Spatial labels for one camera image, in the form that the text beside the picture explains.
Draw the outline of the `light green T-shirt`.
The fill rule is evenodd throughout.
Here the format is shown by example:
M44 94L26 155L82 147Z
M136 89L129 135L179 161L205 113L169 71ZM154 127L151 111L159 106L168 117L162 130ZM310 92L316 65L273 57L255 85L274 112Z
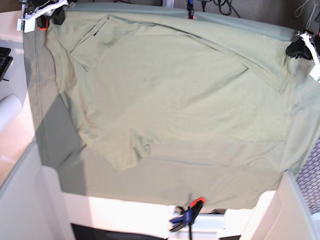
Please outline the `light green T-shirt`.
M76 132L116 171L136 166L152 145L284 141L296 89L288 45L128 12L70 11L46 38Z

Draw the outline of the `orange black clamp top left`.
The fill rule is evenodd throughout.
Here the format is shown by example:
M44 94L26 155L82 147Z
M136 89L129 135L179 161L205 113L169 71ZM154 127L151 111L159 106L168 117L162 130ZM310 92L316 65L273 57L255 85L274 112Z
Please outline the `orange black clamp top left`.
M47 30L49 27L49 20L45 17L38 17L36 19L36 24L39 30L44 31L44 30Z

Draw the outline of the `orange black clamp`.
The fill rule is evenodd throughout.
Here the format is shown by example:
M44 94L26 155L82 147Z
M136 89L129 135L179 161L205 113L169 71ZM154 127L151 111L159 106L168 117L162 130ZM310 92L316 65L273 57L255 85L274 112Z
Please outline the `orange black clamp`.
M49 27L49 20L45 17L38 17L36 19L36 24L39 30L44 31L44 30L47 30Z
M193 0L187 0L187 18L193 20L194 14L195 14L195 9L194 9L194 2Z

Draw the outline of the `black tablet device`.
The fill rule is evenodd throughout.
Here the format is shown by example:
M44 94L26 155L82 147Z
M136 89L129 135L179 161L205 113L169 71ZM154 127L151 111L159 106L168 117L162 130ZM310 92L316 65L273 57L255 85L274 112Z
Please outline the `black tablet device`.
M0 81L7 81L4 79L5 74L13 61L13 57L10 56L11 49L7 47L0 47Z

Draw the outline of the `white paper roll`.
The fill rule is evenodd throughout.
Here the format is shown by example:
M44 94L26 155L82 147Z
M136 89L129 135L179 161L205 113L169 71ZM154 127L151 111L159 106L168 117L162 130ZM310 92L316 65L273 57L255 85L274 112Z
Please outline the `white paper roll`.
M15 95L8 95L0 101L0 131L22 111L22 103Z

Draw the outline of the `orange black clamp top middle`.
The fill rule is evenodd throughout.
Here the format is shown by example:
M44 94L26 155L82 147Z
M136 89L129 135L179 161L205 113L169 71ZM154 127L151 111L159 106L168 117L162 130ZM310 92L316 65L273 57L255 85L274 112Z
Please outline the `orange black clamp top middle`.
M193 20L194 14L195 14L195 9L194 9L194 2L193 0L187 0L187 18Z

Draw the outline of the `green table cover cloth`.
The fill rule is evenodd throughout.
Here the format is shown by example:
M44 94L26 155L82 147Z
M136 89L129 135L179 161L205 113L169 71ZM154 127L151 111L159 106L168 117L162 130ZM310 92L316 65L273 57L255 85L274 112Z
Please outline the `green table cover cloth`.
M168 10L160 13L155 7L144 10L121 3L80 3L65 17L68 12L187 19ZM197 13L194 20L262 34L287 41L288 46L294 36L293 30L281 26L210 13ZM285 51L296 84L284 141L155 144L137 165L117 171L77 133L57 88L47 32L23 35L25 70L40 162L55 170L66 193L164 205L204 197L212 208L250 209L262 193L278 187L285 171L300 171L320 134L320 85L309 75L313 63L291 58Z

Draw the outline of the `blue orange bar clamp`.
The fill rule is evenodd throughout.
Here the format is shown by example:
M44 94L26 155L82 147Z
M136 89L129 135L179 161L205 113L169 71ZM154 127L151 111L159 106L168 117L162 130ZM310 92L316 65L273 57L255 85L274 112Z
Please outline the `blue orange bar clamp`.
M182 206L177 206L180 209L180 216L172 218L169 222L172 227L169 230L172 233L182 230L184 227L188 227L188 239L193 239L192 225L195 223L197 216L207 200L204 197L199 197L194 201L190 202L187 209Z

